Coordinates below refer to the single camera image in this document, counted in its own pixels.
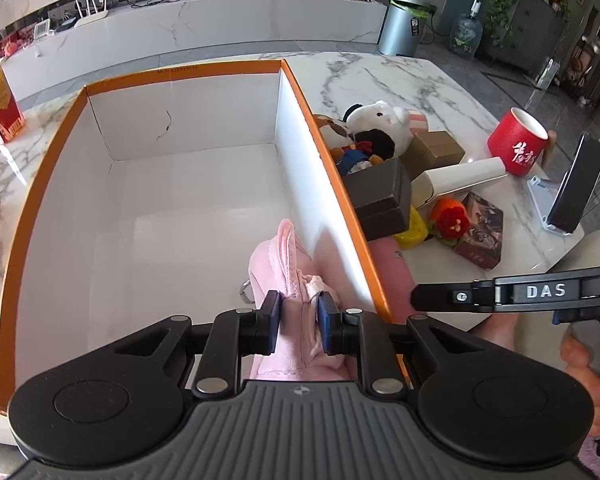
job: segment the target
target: trash can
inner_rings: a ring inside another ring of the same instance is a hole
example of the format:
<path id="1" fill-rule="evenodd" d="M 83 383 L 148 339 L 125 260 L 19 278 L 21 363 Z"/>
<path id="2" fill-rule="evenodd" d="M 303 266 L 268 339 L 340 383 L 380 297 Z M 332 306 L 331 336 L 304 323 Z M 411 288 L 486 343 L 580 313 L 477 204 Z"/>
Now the trash can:
<path id="1" fill-rule="evenodd" d="M 388 56 L 410 56 L 424 36 L 427 20 L 437 7 L 425 0 L 391 0 L 378 49 Z"/>

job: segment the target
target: gray ribbed panel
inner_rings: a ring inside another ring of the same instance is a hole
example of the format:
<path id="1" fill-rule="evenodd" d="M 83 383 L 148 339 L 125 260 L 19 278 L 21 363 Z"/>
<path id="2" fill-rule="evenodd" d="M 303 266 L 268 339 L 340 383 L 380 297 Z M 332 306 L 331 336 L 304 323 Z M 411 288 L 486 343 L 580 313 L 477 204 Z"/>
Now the gray ribbed panel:
<path id="1" fill-rule="evenodd" d="M 29 462 L 17 480 L 582 480 L 572 463 L 539 472 L 482 470 L 445 454 L 408 410 L 353 383 L 250 381 L 235 399 L 206 402 L 163 448 L 136 462 L 68 471 Z"/>

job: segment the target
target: dark cabinet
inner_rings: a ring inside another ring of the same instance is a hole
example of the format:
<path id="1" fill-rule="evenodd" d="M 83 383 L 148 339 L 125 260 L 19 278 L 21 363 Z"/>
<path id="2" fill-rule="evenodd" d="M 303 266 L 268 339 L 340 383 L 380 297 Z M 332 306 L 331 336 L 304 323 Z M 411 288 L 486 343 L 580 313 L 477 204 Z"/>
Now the dark cabinet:
<path id="1" fill-rule="evenodd" d="M 554 53 L 564 25 L 564 18 L 544 0 L 518 0 L 502 46 L 496 46 L 485 34 L 481 50 L 535 73 Z"/>

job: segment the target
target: cardboard box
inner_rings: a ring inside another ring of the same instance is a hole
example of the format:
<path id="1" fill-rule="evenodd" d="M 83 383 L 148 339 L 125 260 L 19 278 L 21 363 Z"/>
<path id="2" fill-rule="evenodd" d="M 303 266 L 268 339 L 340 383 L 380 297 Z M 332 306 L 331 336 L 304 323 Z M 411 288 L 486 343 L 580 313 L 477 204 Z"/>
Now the cardboard box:
<path id="1" fill-rule="evenodd" d="M 458 164 L 464 157 L 460 144 L 447 132 L 423 132 L 413 136 L 407 151 L 400 157 L 411 180 L 423 171 Z"/>
<path id="2" fill-rule="evenodd" d="M 454 251 L 477 266 L 491 270 L 500 263 L 504 213 L 474 192 L 469 192 L 462 203 L 470 225 Z"/>
<path id="3" fill-rule="evenodd" d="M 342 181 L 366 240 L 409 228 L 411 182 L 397 158 L 348 174 Z"/>

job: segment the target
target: metal ring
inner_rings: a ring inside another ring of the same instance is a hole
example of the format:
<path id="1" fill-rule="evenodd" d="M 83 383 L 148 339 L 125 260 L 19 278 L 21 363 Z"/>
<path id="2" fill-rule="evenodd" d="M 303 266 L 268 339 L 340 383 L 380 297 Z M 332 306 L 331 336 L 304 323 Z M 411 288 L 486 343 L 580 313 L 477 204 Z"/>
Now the metal ring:
<path id="1" fill-rule="evenodd" d="M 245 292 L 249 286 L 251 286 L 251 280 L 247 280 L 240 286 L 240 297 L 242 298 L 244 303 L 246 303 L 247 305 L 252 305 L 255 304 L 255 300 L 252 300 L 249 296 L 247 296 L 247 293 Z"/>

